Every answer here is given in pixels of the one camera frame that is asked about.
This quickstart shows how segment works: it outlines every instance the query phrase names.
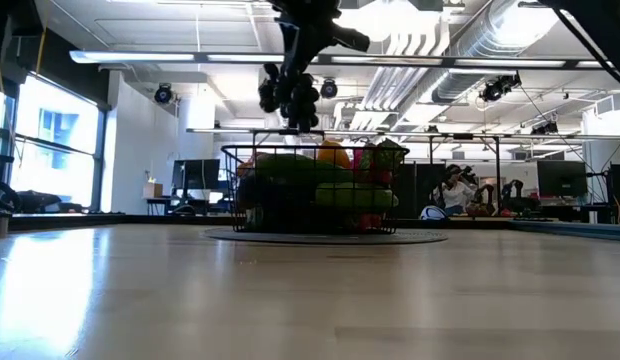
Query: ceiling duct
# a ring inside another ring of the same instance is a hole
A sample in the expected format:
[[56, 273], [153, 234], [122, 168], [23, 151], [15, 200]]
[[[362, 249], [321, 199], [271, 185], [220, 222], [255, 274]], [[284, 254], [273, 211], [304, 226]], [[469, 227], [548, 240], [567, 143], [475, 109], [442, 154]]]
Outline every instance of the ceiling duct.
[[[494, 0], [459, 40], [444, 53], [450, 57], [516, 57], [545, 36], [557, 22], [552, 9], [520, 7], [521, 0]], [[418, 103], [453, 103], [484, 78], [449, 70], [430, 70], [416, 92], [400, 107], [410, 124], [424, 124], [448, 106]]]

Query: fruit basket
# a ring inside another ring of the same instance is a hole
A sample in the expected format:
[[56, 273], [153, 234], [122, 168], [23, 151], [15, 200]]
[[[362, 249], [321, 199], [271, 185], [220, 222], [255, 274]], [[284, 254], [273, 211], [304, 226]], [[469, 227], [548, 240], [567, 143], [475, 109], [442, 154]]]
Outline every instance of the fruit basket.
[[[409, 150], [390, 140], [365, 147], [324, 141], [315, 146], [228, 145], [221, 150], [235, 231], [396, 231], [390, 210], [399, 200], [392, 185]], [[240, 160], [246, 154], [250, 159]]]

